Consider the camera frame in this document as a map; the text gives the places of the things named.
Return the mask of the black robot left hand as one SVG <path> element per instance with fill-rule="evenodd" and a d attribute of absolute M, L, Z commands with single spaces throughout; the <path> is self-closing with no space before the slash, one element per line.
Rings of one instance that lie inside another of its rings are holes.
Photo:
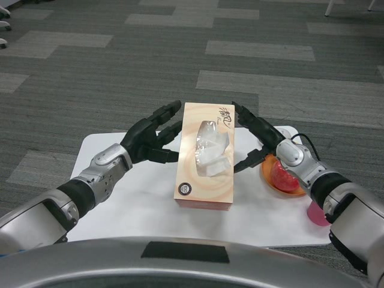
<path fill-rule="evenodd" d="M 161 132 L 157 128 L 169 121 L 180 110 L 181 102 L 173 101 L 157 109 L 148 118 L 135 123 L 126 133 L 120 145 L 128 152 L 133 164 L 143 161 L 175 163 L 179 153 L 164 146 L 172 142 L 182 130 L 182 121 L 166 127 Z"/>

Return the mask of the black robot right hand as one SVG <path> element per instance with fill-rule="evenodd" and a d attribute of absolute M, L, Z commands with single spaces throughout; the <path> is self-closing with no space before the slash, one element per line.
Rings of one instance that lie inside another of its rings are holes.
<path fill-rule="evenodd" d="M 232 102 L 238 114 L 238 124 L 246 128 L 262 144 L 261 150 L 254 149 L 247 157 L 234 166 L 234 173 L 239 173 L 247 168 L 254 168 L 266 160 L 269 154 L 275 154 L 278 144 L 286 138 L 262 117 L 255 116 L 246 107 Z"/>

